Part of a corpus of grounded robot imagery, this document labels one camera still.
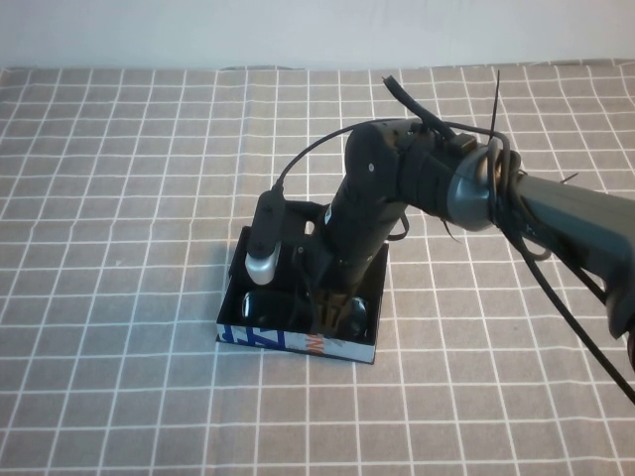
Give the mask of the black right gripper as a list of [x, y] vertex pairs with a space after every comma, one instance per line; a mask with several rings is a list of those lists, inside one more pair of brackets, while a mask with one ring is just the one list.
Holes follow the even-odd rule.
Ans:
[[329, 219], [320, 234], [331, 259], [319, 280], [322, 289], [311, 290], [312, 333], [337, 331], [350, 314], [352, 293], [370, 263], [399, 221], [399, 203], [364, 198], [355, 191], [339, 190], [329, 206]]

